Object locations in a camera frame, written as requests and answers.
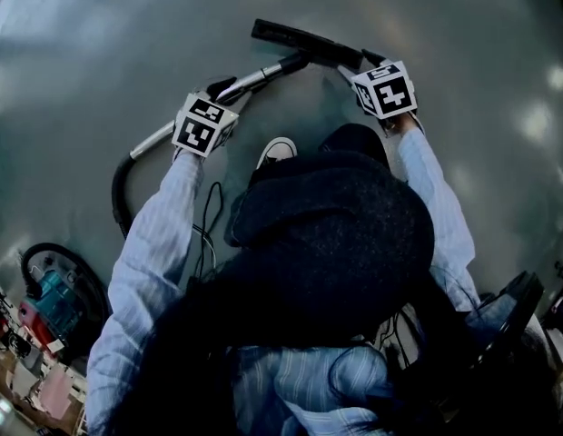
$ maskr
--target red object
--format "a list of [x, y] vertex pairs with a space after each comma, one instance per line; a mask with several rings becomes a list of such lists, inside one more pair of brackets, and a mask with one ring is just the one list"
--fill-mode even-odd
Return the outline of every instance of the red object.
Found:
[[19, 305], [19, 321], [33, 334], [33, 336], [44, 346], [55, 341], [45, 322], [39, 316], [37, 310], [29, 303], [23, 301]]

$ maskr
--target person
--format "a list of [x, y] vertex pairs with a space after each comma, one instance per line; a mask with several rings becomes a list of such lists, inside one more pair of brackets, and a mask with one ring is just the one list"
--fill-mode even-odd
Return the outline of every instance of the person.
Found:
[[[241, 250], [185, 295], [202, 167], [178, 153], [114, 266], [114, 313], [88, 363], [89, 431], [557, 428], [553, 376], [531, 342], [469, 375], [474, 243], [424, 133], [409, 114], [395, 128], [406, 183], [367, 126], [344, 125], [310, 155], [272, 141], [232, 206], [225, 238]], [[402, 370], [400, 351], [371, 344], [405, 305], [421, 352]]]

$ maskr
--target floor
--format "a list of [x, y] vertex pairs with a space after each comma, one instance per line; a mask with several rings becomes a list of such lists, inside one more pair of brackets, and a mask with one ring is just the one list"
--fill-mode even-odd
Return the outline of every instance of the floor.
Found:
[[[497, 291], [522, 270], [537, 271], [548, 294], [561, 287], [559, 0], [0, 0], [0, 283], [15, 301], [16, 255], [32, 243], [62, 243], [108, 282], [123, 244], [110, 203], [116, 165], [193, 88], [289, 53], [250, 38], [256, 17], [403, 60], [475, 238], [478, 287]], [[372, 124], [330, 69], [272, 84], [206, 162], [196, 222], [209, 185], [222, 181], [230, 204], [274, 136], [307, 153], [346, 122]], [[139, 163], [134, 209], [170, 160], [166, 145]], [[225, 218], [213, 234], [220, 261], [232, 254]]]

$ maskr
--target shoe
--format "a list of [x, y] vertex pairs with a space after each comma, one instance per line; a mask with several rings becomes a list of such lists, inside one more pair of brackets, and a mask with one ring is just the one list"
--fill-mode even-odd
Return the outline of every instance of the shoe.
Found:
[[288, 139], [287, 137], [276, 137], [263, 149], [262, 157], [257, 163], [257, 169], [259, 170], [266, 164], [272, 164], [279, 162], [280, 160], [285, 160], [286, 158], [292, 158], [297, 154], [298, 149], [292, 139]]

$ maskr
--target black hose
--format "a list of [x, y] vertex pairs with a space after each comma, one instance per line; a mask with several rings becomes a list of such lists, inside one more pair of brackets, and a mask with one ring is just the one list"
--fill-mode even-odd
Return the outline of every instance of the black hose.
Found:
[[126, 155], [118, 165], [118, 168], [116, 168], [112, 180], [112, 213], [114, 220], [120, 226], [124, 239], [126, 239], [133, 224], [133, 217], [130, 215], [130, 210], [126, 203], [125, 186], [128, 173], [132, 170], [135, 163], [136, 161], [130, 154]]
[[90, 266], [84, 261], [82, 257], [61, 245], [58, 245], [56, 243], [38, 243], [31, 246], [29, 249], [27, 249], [27, 251], [25, 251], [23, 258], [21, 259], [21, 274], [23, 275], [25, 285], [27, 286], [27, 295], [35, 300], [38, 300], [42, 295], [41, 286], [34, 279], [28, 269], [28, 265], [32, 257], [41, 252], [59, 253], [60, 255], [64, 256], [72, 263], [74, 263], [76, 266], [78, 266], [82, 270], [82, 272], [84, 272], [84, 278], [94, 287], [94, 291], [99, 298], [100, 307], [102, 309], [102, 327], [104, 327], [104, 323], [110, 316], [110, 310], [108, 308], [108, 300], [106, 298], [102, 283], [100, 282], [92, 268], [90, 268]]

